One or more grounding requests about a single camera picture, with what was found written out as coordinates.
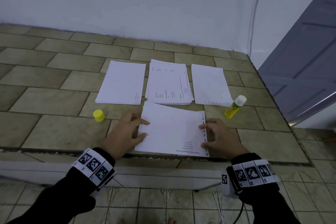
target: paper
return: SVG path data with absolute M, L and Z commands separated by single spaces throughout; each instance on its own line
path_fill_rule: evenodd
M 146 64 L 111 61 L 96 103 L 140 105 Z
M 207 141 L 204 111 L 188 111 L 146 101 L 142 119 L 149 125 L 140 125 L 138 134 L 147 133 L 136 151 L 209 157 L 209 152 L 201 148 Z
M 145 97 L 158 104 L 190 104 L 194 98 L 186 65 L 152 59 Z
M 233 102 L 223 69 L 191 65 L 195 103 L 230 106 Z

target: bottle cap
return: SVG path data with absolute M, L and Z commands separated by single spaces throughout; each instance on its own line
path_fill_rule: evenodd
M 239 95 L 234 102 L 237 106 L 242 106 L 246 102 L 246 97 Z
M 95 110 L 93 112 L 93 116 L 94 116 L 95 120 L 98 121 L 98 122 L 101 122 L 105 119 L 105 115 L 104 115 L 102 110 Z

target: blue door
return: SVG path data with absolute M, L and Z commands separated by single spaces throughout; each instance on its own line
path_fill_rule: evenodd
M 287 121 L 336 92 L 336 0 L 313 0 L 258 73 Z

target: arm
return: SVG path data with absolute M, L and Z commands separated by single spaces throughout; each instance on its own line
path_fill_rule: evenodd
M 93 148 L 112 167 L 115 159 L 121 158 L 146 137 L 146 134 L 141 134 L 132 139 L 134 131 L 137 134 L 139 124 L 149 124 L 138 116 L 138 113 L 126 113 L 106 139 L 100 141 L 99 147 Z M 107 181 L 113 172 L 110 171 L 104 180 Z M 90 195 L 97 188 L 81 171 L 71 167 L 65 178 L 44 189 L 22 216 L 8 224 L 45 223 L 46 220 L 48 223 L 68 224 L 77 214 L 86 213 L 95 207 L 96 200 Z
M 206 124 L 199 127 L 207 128 L 215 135 L 215 141 L 204 142 L 201 147 L 220 152 L 231 159 L 232 165 L 261 159 L 257 154 L 250 153 L 222 120 L 208 119 Z M 280 194 L 276 183 L 243 188 L 239 199 L 253 207 L 254 224 L 300 223 Z

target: white cap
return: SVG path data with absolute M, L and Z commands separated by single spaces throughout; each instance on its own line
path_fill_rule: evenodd
M 243 104 L 246 102 L 246 97 L 239 95 L 234 102 L 237 106 L 243 106 Z

